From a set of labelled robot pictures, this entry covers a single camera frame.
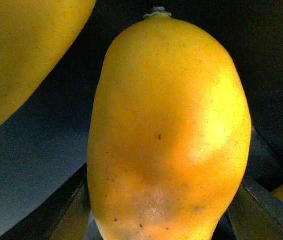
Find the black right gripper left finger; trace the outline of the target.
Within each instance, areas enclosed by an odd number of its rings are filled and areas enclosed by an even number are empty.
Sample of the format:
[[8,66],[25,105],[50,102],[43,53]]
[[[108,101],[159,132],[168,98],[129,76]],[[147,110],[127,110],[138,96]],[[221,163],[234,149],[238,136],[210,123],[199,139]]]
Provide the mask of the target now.
[[87,165],[84,164],[65,183],[63,183],[38,208],[18,222],[15,226],[0,236],[0,240],[49,240],[63,220],[75,201],[79,203],[78,210],[71,217],[78,219],[78,214],[89,218],[90,204],[87,186]]

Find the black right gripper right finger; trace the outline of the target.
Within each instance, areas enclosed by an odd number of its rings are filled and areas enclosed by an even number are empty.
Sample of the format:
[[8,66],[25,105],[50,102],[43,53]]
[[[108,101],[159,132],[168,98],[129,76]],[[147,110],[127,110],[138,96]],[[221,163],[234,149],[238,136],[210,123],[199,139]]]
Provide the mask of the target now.
[[228,208],[238,240],[283,240],[283,202],[251,178],[244,178]]

